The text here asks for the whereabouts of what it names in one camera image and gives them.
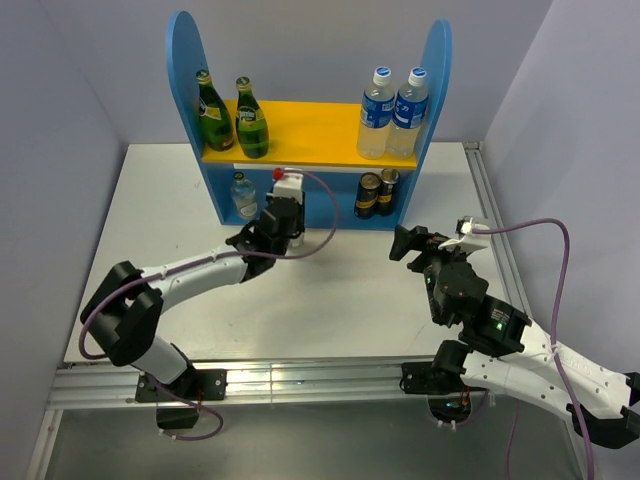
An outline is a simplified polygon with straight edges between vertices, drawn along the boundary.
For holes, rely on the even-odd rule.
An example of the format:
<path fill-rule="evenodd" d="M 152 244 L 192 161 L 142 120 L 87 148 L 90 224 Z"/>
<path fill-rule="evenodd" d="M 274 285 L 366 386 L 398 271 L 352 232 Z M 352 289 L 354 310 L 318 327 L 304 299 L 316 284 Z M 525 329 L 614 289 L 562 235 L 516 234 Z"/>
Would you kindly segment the clear glass bottle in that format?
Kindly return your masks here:
<path fill-rule="evenodd" d="M 289 248 L 290 249 L 300 248 L 304 243 L 304 238 L 305 238 L 305 233 L 301 232 L 298 236 L 296 236 L 295 238 L 292 238 L 289 241 Z"/>
<path fill-rule="evenodd" d="M 256 189 L 254 184 L 241 171 L 233 174 L 231 197 L 238 215 L 244 220 L 251 220 L 258 210 Z"/>

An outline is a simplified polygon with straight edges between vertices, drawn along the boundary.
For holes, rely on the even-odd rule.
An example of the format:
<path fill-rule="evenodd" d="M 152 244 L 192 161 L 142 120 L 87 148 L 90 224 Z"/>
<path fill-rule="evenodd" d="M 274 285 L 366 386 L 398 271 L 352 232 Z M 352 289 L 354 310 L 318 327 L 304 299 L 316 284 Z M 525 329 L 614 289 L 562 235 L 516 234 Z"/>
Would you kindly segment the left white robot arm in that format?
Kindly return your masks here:
<path fill-rule="evenodd" d="M 133 366 L 172 399 L 192 398 L 199 382 L 193 364 L 158 334 L 161 315 L 210 290 L 252 280 L 284 257 L 304 232 L 304 200 L 270 196 L 259 217 L 216 249 L 182 263 L 137 269 L 129 261 L 111 268 L 81 313 L 79 350 L 87 337 L 115 366 Z"/>

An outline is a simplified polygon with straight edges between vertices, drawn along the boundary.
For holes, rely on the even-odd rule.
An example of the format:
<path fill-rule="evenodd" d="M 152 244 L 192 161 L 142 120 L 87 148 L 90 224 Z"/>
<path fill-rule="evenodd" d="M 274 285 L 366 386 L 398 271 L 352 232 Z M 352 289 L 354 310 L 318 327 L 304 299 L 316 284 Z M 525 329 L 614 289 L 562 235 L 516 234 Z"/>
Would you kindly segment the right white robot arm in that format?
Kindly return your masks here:
<path fill-rule="evenodd" d="M 454 239 L 398 225 L 389 258 L 417 251 L 408 269 L 423 276 L 432 321 L 462 327 L 433 360 L 401 366 L 406 394 L 491 390 L 556 414 L 592 443 L 620 449 L 639 438 L 639 375 L 596 364 L 551 336 L 526 313 L 488 293 L 468 261 L 487 247 L 486 226 L 464 218 Z"/>

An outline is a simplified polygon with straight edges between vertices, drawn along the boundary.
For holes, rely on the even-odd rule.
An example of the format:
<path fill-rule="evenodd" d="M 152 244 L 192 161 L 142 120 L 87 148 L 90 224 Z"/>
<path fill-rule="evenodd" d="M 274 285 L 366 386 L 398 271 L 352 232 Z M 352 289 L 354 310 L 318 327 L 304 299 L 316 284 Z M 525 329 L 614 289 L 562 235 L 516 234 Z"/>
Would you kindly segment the Pocari Sweat bottle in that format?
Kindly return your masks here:
<path fill-rule="evenodd" d="M 363 92 L 357 150 L 366 159 L 380 158 L 386 150 L 395 101 L 391 76 L 390 68 L 377 67 Z"/>
<path fill-rule="evenodd" d="M 422 67 L 414 67 L 395 98 L 392 126 L 386 142 L 386 152 L 392 158 L 407 159 L 414 153 L 428 99 L 427 72 Z"/>

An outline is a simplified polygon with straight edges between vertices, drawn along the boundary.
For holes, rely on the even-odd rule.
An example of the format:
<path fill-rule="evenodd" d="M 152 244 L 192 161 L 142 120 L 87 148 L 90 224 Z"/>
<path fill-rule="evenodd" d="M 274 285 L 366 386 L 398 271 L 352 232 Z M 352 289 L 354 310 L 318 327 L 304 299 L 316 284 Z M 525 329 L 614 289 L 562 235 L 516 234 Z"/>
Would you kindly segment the green Perrier bottle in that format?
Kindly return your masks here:
<path fill-rule="evenodd" d="M 226 151 L 234 144 L 229 111 L 215 90 L 208 70 L 199 70 L 196 79 L 199 86 L 199 124 L 204 141 L 214 151 Z"/>
<path fill-rule="evenodd" d="M 236 134 L 243 153 L 250 159 L 264 157 L 269 150 L 269 130 L 264 113 L 254 97 L 251 80 L 236 80 Z"/>

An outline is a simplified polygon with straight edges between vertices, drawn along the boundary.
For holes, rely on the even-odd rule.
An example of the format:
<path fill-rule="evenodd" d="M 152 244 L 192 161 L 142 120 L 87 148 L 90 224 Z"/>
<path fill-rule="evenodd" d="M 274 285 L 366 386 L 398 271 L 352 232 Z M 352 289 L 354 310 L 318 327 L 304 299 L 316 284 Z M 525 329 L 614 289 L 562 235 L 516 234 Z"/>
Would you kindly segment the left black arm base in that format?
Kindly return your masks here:
<path fill-rule="evenodd" d="M 205 402 L 225 399 L 226 387 L 225 369 L 188 367 L 171 384 L 162 384 L 149 374 L 141 374 L 134 402 L 155 404 L 157 426 L 164 431 L 182 434 L 196 425 L 204 413 Z"/>

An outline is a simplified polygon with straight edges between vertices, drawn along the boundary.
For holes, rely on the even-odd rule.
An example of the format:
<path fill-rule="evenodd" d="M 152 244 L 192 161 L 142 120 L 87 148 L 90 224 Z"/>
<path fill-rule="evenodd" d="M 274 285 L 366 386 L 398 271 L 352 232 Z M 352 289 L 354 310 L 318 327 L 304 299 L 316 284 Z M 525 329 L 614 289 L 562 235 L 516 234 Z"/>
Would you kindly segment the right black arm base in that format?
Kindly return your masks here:
<path fill-rule="evenodd" d="M 465 385 L 458 375 L 436 369 L 432 361 L 402 363 L 398 386 L 406 395 L 426 399 L 429 419 L 439 429 L 456 431 L 469 425 L 490 404 L 486 389 Z"/>

